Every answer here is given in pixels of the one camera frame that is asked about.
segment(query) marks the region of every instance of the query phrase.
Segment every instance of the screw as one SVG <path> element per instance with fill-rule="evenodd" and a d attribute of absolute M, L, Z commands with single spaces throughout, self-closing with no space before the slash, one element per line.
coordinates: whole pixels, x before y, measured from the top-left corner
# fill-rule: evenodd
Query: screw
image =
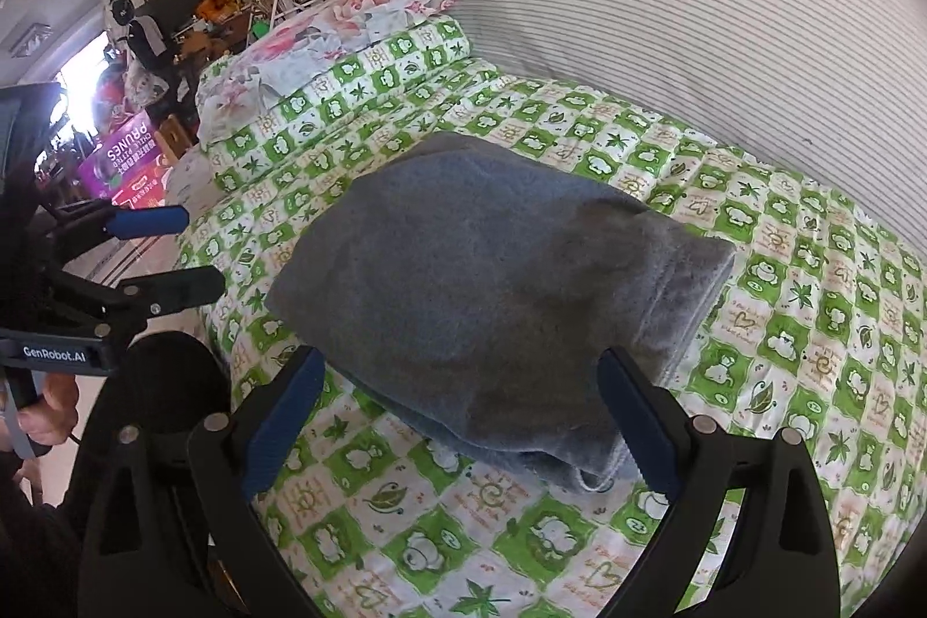
<path fill-rule="evenodd" d="M 785 440 L 789 445 L 802 445 L 802 433 L 791 427 L 786 427 L 782 431 L 782 440 Z"/>
<path fill-rule="evenodd" d="M 711 433 L 717 430 L 717 422 L 711 419 L 708 414 L 699 414 L 692 419 L 692 427 L 703 436 L 710 436 Z"/>
<path fill-rule="evenodd" d="M 122 445 L 129 445 L 138 440 L 138 428 L 136 425 L 127 424 L 122 430 L 119 430 L 119 442 Z"/>
<path fill-rule="evenodd" d="M 211 433 L 220 433 L 226 427 L 229 426 L 229 415 L 228 414 L 210 414 L 209 417 L 203 419 L 203 427 L 209 430 Z"/>

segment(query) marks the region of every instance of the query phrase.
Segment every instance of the television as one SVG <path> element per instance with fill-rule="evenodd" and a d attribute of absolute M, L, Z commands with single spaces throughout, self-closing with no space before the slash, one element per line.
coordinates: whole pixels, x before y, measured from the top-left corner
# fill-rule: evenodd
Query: television
<path fill-rule="evenodd" d="M 203 0 L 151 0 L 136 9 L 136 16 L 154 17 L 165 36 L 180 32 Z"/>

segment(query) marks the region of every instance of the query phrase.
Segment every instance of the white striped cushion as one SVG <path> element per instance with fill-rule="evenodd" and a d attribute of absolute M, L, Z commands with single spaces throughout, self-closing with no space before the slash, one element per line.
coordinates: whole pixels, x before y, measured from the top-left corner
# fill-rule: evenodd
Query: white striped cushion
<path fill-rule="evenodd" d="M 477 55 L 836 184 L 927 252 L 927 0 L 461 0 Z"/>

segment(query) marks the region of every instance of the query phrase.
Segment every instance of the pillow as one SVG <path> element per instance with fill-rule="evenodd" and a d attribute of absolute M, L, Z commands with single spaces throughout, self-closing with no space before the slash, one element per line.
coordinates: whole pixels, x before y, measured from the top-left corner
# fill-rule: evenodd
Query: pillow
<path fill-rule="evenodd" d="M 470 55 L 453 19 L 435 17 L 346 56 L 226 140 L 207 144 L 212 177 L 235 192 L 351 120 Z"/>
<path fill-rule="evenodd" d="M 457 0 L 330 0 L 210 69 L 196 92 L 199 139 L 227 140 L 335 61 L 448 10 Z"/>

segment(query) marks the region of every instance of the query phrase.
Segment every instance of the gray towel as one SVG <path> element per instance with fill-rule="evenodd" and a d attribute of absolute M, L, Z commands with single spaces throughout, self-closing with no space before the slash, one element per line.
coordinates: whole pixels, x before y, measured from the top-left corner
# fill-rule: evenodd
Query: gray towel
<path fill-rule="evenodd" d="M 267 305 L 426 436 L 606 489 L 627 451 L 599 355 L 618 343 L 669 380 L 733 251 L 618 189 L 440 133 L 351 184 Z"/>

